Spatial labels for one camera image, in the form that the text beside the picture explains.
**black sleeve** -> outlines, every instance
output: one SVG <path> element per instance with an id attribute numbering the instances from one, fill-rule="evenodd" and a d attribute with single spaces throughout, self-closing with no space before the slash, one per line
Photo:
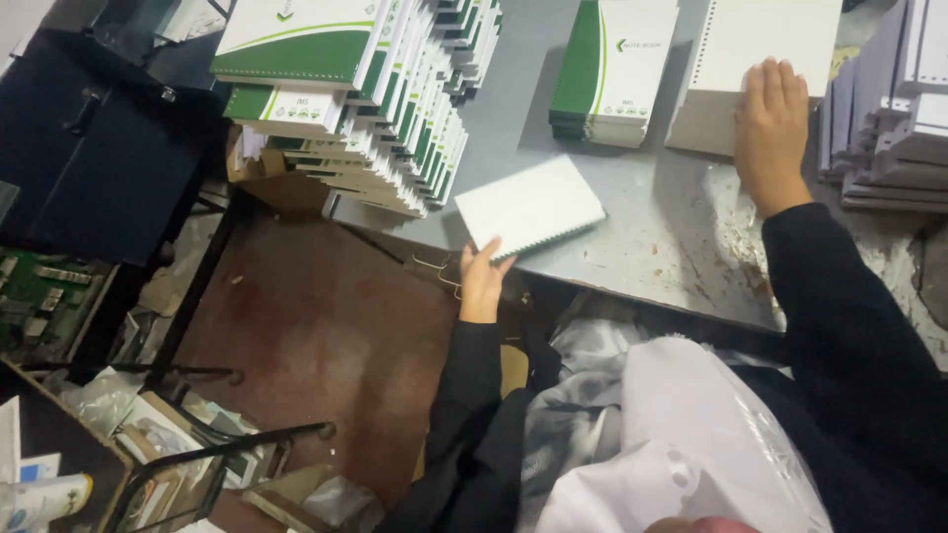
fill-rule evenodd
<path id="1" fill-rule="evenodd" d="M 826 431 L 948 480 L 948 390 L 918 333 L 848 232 L 816 203 L 767 220 L 793 375 Z"/>
<path id="2" fill-rule="evenodd" d="M 497 325 L 457 321 L 431 404 L 426 468 L 462 441 L 480 442 L 501 404 L 501 339 Z"/>

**hand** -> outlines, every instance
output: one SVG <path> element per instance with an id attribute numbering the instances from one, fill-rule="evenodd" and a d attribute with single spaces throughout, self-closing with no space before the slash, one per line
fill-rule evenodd
<path id="1" fill-rule="evenodd" d="M 491 265 L 490 258 L 501 247 L 501 238 L 494 237 L 481 253 L 474 255 L 474 243 L 465 245 L 461 253 L 461 316 L 464 322 L 495 323 L 497 305 L 501 302 L 503 276 L 517 261 L 517 256 Z"/>
<path id="2" fill-rule="evenodd" d="M 747 93 L 735 110 L 734 163 L 765 217 L 813 201 L 800 174 L 809 114 L 807 82 L 789 62 L 768 58 L 747 71 Z"/>

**brown floor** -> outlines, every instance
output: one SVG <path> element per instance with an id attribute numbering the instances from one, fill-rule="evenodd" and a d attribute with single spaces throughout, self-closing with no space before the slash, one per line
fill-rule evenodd
<path id="1" fill-rule="evenodd" d="M 231 238 L 175 362 L 243 369 L 241 385 L 195 389 L 265 430 L 335 421 L 328 443 L 298 439 L 287 469 L 329 462 L 391 506 L 410 483 L 456 314 L 449 293 L 347 231 L 259 215 Z"/>

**white cloth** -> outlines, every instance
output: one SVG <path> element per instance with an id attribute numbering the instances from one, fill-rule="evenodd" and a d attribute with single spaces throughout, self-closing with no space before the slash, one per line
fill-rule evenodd
<path id="1" fill-rule="evenodd" d="M 829 533 L 790 439 L 764 403 L 691 340 L 630 347 L 622 450 L 556 481 L 537 533 L 638 533 L 721 516 L 765 533 Z"/>

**left hand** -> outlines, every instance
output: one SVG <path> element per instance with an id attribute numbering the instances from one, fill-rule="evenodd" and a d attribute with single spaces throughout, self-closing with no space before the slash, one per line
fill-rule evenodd
<path id="1" fill-rule="evenodd" d="M 491 265 L 490 258 L 501 247 L 501 238 L 494 237 L 490 243 L 474 254 L 474 243 L 469 242 L 461 254 L 461 316 L 463 322 L 497 322 L 497 305 L 501 301 L 503 276 L 517 261 L 517 256 L 508 257 L 498 265 Z"/>

